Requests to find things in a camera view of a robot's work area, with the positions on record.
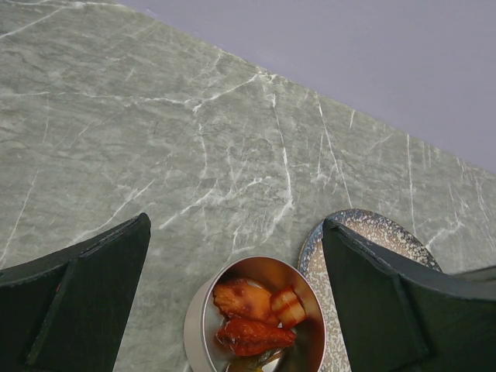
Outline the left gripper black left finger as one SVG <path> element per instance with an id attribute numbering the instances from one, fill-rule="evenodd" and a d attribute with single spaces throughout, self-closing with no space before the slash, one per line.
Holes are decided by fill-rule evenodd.
<path id="1" fill-rule="evenodd" d="M 150 243 L 138 216 L 1 271 L 3 371 L 111 371 Z"/>

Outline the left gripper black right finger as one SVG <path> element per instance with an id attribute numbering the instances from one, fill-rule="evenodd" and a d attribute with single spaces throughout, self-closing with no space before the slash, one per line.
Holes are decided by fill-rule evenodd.
<path id="1" fill-rule="evenodd" d="M 444 274 L 332 219 L 322 231 L 352 370 L 495 369 L 495 283 Z"/>

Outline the brown braised food piece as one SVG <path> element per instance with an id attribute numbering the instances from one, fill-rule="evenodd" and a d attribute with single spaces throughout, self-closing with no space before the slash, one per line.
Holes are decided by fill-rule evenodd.
<path id="1" fill-rule="evenodd" d="M 229 364 L 226 371 L 263 371 L 265 366 L 279 360 L 283 355 L 282 349 L 274 349 L 254 356 L 239 356 Z"/>

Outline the orange chicken wing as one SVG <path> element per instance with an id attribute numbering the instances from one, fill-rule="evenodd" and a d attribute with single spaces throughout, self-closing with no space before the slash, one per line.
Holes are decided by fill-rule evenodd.
<path id="1" fill-rule="evenodd" d="M 244 278 L 217 284 L 213 289 L 214 304 L 229 319 L 243 318 L 278 326 L 280 321 L 270 306 L 271 295 Z"/>

